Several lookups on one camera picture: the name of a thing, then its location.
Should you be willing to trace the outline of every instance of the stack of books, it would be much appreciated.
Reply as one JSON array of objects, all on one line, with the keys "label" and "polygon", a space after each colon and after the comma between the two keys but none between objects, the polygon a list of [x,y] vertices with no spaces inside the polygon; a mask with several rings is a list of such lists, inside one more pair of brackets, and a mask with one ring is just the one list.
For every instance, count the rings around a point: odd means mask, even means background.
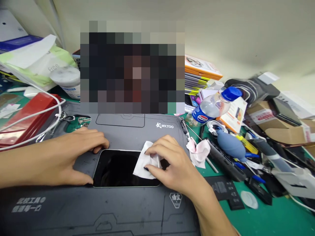
[{"label": "stack of books", "polygon": [[207,87],[207,81],[209,80],[208,78],[185,72],[185,94],[197,95],[199,89]]},{"label": "stack of books", "polygon": [[208,87],[210,79],[220,80],[222,77],[212,63],[185,55],[185,94],[197,95],[200,89]]}]

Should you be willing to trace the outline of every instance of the circuit board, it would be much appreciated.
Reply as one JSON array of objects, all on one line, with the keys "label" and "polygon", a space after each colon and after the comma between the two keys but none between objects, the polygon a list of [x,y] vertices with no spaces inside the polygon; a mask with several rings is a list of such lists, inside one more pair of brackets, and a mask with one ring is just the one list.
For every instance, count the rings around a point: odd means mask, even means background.
[{"label": "circuit board", "polygon": [[91,122],[91,118],[84,116],[76,116],[74,121],[71,121],[67,127],[66,132],[71,133],[81,127],[87,127]]}]

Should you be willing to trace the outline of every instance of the pixelated area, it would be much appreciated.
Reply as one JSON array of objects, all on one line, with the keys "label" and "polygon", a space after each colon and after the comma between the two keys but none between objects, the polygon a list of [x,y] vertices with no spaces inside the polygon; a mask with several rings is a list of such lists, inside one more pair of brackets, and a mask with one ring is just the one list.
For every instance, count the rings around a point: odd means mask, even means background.
[{"label": "pixelated area", "polygon": [[184,113],[182,23],[90,21],[81,30],[82,112]]}]

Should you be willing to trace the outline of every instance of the jar label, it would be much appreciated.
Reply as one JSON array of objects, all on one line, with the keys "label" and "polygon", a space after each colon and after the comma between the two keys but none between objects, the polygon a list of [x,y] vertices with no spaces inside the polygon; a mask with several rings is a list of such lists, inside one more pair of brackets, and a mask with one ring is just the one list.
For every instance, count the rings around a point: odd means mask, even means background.
[{"label": "jar label", "polygon": [[75,87],[65,88],[61,87],[72,99],[80,99],[80,85]]}]

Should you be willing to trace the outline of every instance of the white jar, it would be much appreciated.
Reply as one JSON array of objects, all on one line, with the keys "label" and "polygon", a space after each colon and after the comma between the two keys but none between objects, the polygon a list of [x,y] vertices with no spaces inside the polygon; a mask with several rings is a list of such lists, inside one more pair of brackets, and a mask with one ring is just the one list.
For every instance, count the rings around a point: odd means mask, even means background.
[{"label": "white jar", "polygon": [[72,99],[80,100],[80,71],[74,67],[59,67],[49,77]]}]

